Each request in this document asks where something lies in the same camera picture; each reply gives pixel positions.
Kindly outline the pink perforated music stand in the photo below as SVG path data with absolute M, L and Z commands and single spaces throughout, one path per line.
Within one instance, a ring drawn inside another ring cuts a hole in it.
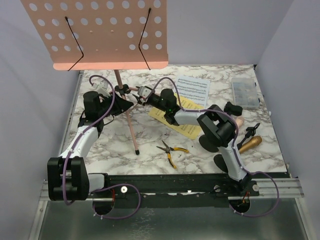
M 164 0 L 24 0 L 58 71 L 168 65 Z

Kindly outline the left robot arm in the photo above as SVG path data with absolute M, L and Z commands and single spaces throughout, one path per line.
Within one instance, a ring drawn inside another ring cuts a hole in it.
M 85 158 L 102 133 L 104 118 L 118 116 L 134 104 L 117 94 L 104 96 L 88 91 L 83 95 L 83 105 L 76 136 L 63 153 L 47 162 L 48 196 L 52 201 L 84 201 L 92 192 L 104 198 L 111 191 L 105 173 L 87 172 Z

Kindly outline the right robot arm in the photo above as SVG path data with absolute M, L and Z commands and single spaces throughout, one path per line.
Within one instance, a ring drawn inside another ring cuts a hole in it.
M 200 126 L 205 137 L 218 148 L 228 170 L 228 176 L 233 179 L 230 191 L 241 196 L 248 190 L 244 180 L 247 172 L 243 169 L 240 153 L 236 147 L 239 127 L 235 120 L 223 112 L 217 105 L 208 109 L 184 109 L 177 104 L 177 96 L 172 89 L 165 88 L 160 95 L 147 86 L 140 86 L 136 99 L 142 105 L 151 105 L 164 112 L 166 122 L 173 126 Z

